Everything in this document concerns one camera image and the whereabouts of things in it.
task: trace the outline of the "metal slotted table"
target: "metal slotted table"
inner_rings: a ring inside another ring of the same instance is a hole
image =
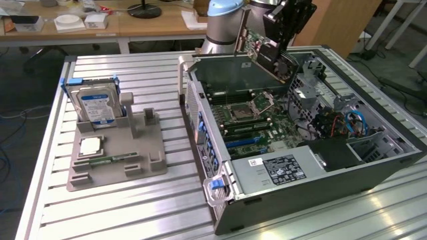
[[[345,61],[319,49],[394,117],[427,142],[426,128]],[[77,115],[56,90],[16,239],[284,240],[392,239],[427,236],[427,159],[396,172],[379,186],[320,206],[213,235],[213,222],[199,181],[177,101],[177,57],[192,51],[80,56],[64,63],[63,78],[117,74],[123,92],[133,92],[135,112],[160,115],[168,172],[164,175],[68,192],[65,189]],[[349,89],[333,72],[328,83]]]

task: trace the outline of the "blue pcie slot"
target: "blue pcie slot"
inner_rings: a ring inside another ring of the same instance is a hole
[[[244,145],[256,144],[259,141],[260,141],[260,137],[257,136],[251,139],[244,139],[240,141],[233,141],[233,142],[225,143],[225,147],[229,149],[229,148],[240,147]]]

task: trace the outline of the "white table leg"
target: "white table leg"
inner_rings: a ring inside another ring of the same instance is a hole
[[[414,58],[414,60],[411,61],[411,63],[408,64],[410,68],[415,68],[416,65],[419,64],[419,62],[422,61],[423,57],[426,57],[427,55],[427,45],[424,46],[424,48],[420,50],[419,54],[416,55],[416,57]]]
[[[394,19],[394,17],[395,17],[395,15],[396,15],[396,13],[398,13],[402,5],[403,5],[403,1],[402,1],[402,0],[398,0],[398,2],[395,3],[395,5],[394,5],[394,7],[392,7],[392,9],[391,9],[391,11],[389,11],[389,13],[388,13],[384,21],[381,22],[381,24],[380,24],[380,26],[379,26],[379,28],[377,28],[377,30],[376,30],[376,32],[375,32],[371,40],[369,40],[368,43],[367,43],[367,46],[365,46],[365,49],[367,49],[367,50],[369,50],[369,49],[373,47],[377,39],[380,38],[380,36],[381,36],[381,34],[383,34],[383,32],[384,32],[388,24],[389,24],[389,22],[391,22],[392,19]]]
[[[119,48],[121,54],[129,54],[129,38],[128,37],[120,37],[117,38]]]
[[[408,25],[411,24],[412,20],[415,19],[416,15],[420,13],[423,7],[426,5],[426,1],[422,2],[418,7],[414,9],[414,11],[411,12],[411,14],[407,16],[406,18],[406,21],[404,23],[402,24],[398,32],[394,34],[387,46],[385,46],[385,49],[391,49],[394,44],[396,43],[398,39],[400,38],[404,30],[407,29]]]

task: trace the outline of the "blue cable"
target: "blue cable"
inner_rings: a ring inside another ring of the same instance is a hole
[[[347,126],[348,130],[349,130],[352,133],[355,133],[355,130],[353,130],[353,128],[352,128],[352,126],[351,126],[351,124],[349,124],[349,120],[348,120],[348,116],[349,116],[351,114],[356,114],[356,115],[360,117],[361,127],[363,127],[363,130],[364,130],[364,136],[367,136],[367,135],[368,135],[368,125],[367,125],[367,121],[365,121],[365,118],[364,118],[361,112],[359,112],[359,111],[356,111],[356,110],[352,110],[352,111],[347,112],[345,115],[344,115],[344,122],[345,122],[345,126]]]

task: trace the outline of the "green circuit board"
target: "green circuit board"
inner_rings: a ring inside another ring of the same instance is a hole
[[[211,105],[225,146],[257,139],[252,144],[227,147],[231,159],[291,149],[303,141],[283,103],[267,91],[253,95],[247,102]]]
[[[268,42],[268,38],[259,35],[255,31],[245,28],[245,38],[243,43],[243,52],[248,53],[252,60],[256,60],[261,44]]]

